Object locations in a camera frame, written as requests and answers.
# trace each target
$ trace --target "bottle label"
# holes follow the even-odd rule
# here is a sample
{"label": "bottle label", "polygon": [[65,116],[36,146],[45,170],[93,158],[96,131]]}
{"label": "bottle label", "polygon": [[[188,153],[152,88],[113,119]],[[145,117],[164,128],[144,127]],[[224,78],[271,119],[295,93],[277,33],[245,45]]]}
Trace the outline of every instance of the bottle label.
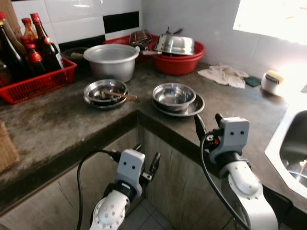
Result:
{"label": "bottle label", "polygon": [[53,42],[50,40],[49,36],[47,36],[44,40],[46,44],[52,44]]}
{"label": "bottle label", "polygon": [[62,62],[62,56],[61,54],[56,54],[56,57],[57,57],[57,60],[59,62],[59,65],[61,66],[61,68],[63,69],[64,66],[63,66],[63,62]]}
{"label": "bottle label", "polygon": [[40,62],[42,61],[42,56],[40,56],[40,54],[38,52],[34,52],[29,54],[29,59],[31,62]]}

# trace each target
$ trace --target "sponge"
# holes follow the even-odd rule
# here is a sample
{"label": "sponge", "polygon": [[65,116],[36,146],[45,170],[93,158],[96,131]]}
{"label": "sponge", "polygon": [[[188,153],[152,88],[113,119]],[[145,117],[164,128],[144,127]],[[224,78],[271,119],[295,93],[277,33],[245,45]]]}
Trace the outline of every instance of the sponge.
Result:
{"label": "sponge", "polygon": [[261,79],[256,77],[244,78],[244,81],[246,82],[247,85],[251,87],[256,87],[258,85],[261,85]]}
{"label": "sponge", "polygon": [[284,81],[284,77],[280,73],[278,73],[274,70],[267,71],[266,74],[265,74],[265,78],[268,79],[269,81],[276,83],[276,84],[282,84],[283,81]]}

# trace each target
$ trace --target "window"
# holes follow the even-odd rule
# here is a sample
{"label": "window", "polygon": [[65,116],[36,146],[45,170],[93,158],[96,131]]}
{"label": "window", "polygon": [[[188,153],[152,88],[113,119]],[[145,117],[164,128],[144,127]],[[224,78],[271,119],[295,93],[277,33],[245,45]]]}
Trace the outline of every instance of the window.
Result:
{"label": "window", "polygon": [[234,29],[307,44],[307,0],[241,0]]}

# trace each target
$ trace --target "green sponge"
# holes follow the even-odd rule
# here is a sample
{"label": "green sponge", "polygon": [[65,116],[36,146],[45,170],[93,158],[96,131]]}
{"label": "green sponge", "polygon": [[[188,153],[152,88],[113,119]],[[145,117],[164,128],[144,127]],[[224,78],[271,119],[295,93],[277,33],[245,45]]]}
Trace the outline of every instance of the green sponge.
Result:
{"label": "green sponge", "polygon": [[258,85],[261,85],[261,79],[256,77],[244,78],[244,81],[246,82],[247,85],[251,87],[256,87]]}

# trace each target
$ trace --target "cabinet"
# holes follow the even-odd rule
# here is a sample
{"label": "cabinet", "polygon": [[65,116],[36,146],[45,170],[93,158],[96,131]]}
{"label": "cabinet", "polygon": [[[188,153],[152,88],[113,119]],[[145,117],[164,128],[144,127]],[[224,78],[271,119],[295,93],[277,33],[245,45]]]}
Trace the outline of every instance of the cabinet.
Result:
{"label": "cabinet", "polygon": [[177,230],[222,229],[231,215],[201,167],[145,128],[139,128],[139,137],[143,141],[147,167],[156,152],[161,154],[159,170],[146,189],[146,198]]}
{"label": "cabinet", "polygon": [[[207,182],[201,167],[183,153],[142,126],[105,149],[123,151],[137,143],[143,145],[146,170],[155,153],[161,154],[159,170],[146,188],[145,196],[169,222],[177,230],[223,229],[231,215]],[[83,164],[82,230],[89,229],[92,210],[106,186],[114,181],[117,166],[103,153],[95,154]],[[6,213],[0,218],[0,230],[75,230],[79,208],[76,175],[77,166]],[[231,230],[232,226],[229,223],[226,229]]]}

